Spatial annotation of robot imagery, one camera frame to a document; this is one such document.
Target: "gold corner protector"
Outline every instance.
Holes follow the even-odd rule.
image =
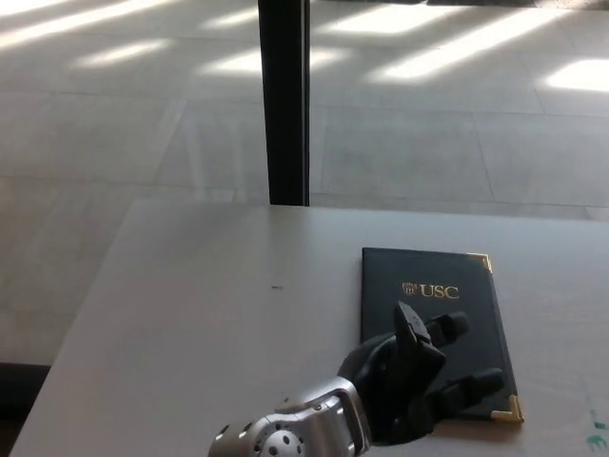
[[[484,265],[484,267],[486,269],[488,269],[488,272],[489,273],[493,272],[493,266],[491,265],[491,258],[488,255],[486,255],[486,254],[477,254],[477,253],[469,253],[467,255],[479,258],[482,261],[482,264]]]
[[[524,416],[522,415],[521,401],[518,396],[510,395],[507,400],[510,405],[510,410],[493,411],[491,412],[491,419],[497,422],[522,424],[524,422]]]

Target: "green marker stain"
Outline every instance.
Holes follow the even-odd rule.
[[[609,426],[599,420],[599,414],[594,409],[594,406],[592,403],[592,395],[590,395],[590,390],[588,390],[588,386],[586,385],[586,382],[584,381],[583,376],[580,376],[580,379],[581,379],[581,385],[583,387],[583,391],[585,392],[585,395],[586,395],[586,402],[588,404],[588,407],[590,408],[590,415],[592,416],[592,423],[594,424],[594,428],[597,430],[609,430]],[[588,447],[590,447],[590,450],[592,452],[596,452],[597,450],[604,451],[609,448],[607,441],[600,435],[589,436],[586,439],[586,444],[588,445]]]
[[[588,437],[586,443],[588,444],[588,447],[590,447],[590,450],[593,452],[597,450],[607,449],[607,442],[604,440],[604,438],[602,438],[602,436],[599,435],[592,435]]]

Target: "robotic hand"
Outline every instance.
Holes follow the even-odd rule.
[[[463,313],[422,322],[408,305],[394,309],[395,334],[368,340],[343,361],[338,376],[286,398],[274,414],[225,426],[209,457],[357,457],[431,433],[444,419],[503,387],[490,368],[429,389],[445,363],[438,350],[467,332]]]

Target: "table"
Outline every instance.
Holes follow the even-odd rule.
[[[12,457],[205,456],[223,424],[335,374],[358,341],[363,246],[491,256],[526,417],[369,455],[609,441],[590,413],[609,423],[609,226],[152,200],[130,210]]]

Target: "usc logo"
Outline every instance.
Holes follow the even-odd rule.
[[[402,283],[402,290],[409,296],[420,293],[423,297],[447,298],[449,300],[457,300],[459,298],[459,288],[454,286]]]

